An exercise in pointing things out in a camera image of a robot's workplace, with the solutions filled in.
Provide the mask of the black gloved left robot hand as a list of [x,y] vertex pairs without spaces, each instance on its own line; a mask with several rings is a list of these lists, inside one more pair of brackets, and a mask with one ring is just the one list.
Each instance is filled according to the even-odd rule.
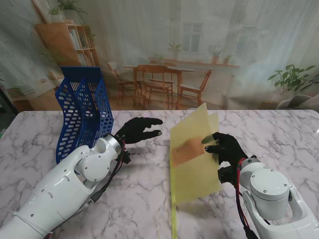
[[153,125],[162,125],[163,121],[157,118],[135,117],[126,122],[123,127],[115,134],[115,138],[124,141],[125,144],[134,144],[142,140],[147,140],[160,136],[160,130],[146,131],[146,128],[151,128]]

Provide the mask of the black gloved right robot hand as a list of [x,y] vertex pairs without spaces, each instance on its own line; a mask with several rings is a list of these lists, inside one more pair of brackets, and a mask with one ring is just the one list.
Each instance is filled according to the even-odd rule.
[[214,141],[216,145],[208,145],[204,149],[208,153],[217,154],[219,164],[229,162],[233,169],[237,169],[238,162],[248,158],[237,139],[230,134],[215,132],[205,137],[201,143],[208,144],[211,141]]

